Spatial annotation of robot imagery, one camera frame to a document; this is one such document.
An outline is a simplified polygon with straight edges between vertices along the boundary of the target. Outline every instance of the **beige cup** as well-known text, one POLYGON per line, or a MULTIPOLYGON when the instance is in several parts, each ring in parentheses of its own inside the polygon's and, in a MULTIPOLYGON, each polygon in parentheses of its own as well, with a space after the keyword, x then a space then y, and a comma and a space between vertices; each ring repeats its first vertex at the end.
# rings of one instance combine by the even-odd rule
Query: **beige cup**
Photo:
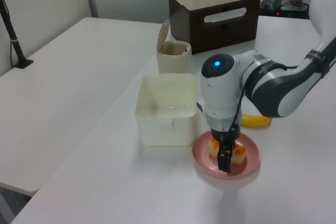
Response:
POLYGON ((165 41, 169 26, 169 20, 166 20, 157 39, 156 58, 159 73, 190 73, 191 45, 185 41, 165 41))

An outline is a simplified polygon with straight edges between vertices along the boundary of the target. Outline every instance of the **orange food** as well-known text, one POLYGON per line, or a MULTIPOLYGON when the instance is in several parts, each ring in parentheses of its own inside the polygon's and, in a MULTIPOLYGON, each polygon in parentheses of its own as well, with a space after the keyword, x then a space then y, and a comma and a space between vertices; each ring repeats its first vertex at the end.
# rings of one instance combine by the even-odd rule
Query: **orange food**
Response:
MULTIPOLYGON (((217 153, 219 151, 219 142, 216 141, 213 137, 209 141, 208 145, 209 154, 217 158, 217 153)), ((233 146, 231 163, 240 165, 246 156, 246 147, 240 143, 237 143, 233 146)))

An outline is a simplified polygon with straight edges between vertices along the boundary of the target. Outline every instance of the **yellow object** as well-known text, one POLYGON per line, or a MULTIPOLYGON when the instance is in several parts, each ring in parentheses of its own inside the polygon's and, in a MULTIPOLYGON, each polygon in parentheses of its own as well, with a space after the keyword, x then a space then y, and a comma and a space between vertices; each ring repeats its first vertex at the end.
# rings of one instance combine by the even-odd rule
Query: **yellow object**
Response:
POLYGON ((247 115, 243 114, 242 126, 245 127, 268 127, 271 125, 272 118, 267 118, 263 115, 247 115))

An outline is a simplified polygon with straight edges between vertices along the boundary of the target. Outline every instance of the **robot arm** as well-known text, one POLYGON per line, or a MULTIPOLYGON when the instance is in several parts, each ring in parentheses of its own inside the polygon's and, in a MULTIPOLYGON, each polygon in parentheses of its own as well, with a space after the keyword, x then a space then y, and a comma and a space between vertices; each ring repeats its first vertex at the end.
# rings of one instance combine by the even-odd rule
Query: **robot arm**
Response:
POLYGON ((230 157, 240 134, 243 95, 262 115, 290 115, 310 89, 336 62, 336 0, 312 0, 310 18, 321 41, 295 69, 274 62, 251 50, 233 57, 208 58, 202 67, 203 113, 213 137, 219 141, 218 168, 230 172, 230 157))

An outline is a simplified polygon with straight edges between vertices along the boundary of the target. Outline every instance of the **white desk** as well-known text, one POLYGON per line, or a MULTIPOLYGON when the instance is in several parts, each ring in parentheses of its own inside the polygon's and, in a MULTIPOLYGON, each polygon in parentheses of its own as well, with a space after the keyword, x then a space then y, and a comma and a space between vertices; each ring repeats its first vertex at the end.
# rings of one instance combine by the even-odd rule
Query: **white desk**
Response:
MULTIPOLYGON (((309 20, 260 17, 255 41, 195 55, 193 70, 216 52, 251 48, 295 65, 318 39, 309 20)), ((259 147, 260 166, 232 181, 204 174, 191 147, 141 144, 135 103, 142 78, 157 72, 153 56, 13 224, 336 222, 335 69, 291 116, 242 128, 259 147)), ((200 134, 208 127, 197 116, 200 134)))
POLYGON ((156 51, 160 24, 85 18, 0 78, 0 186, 33 195, 156 51))

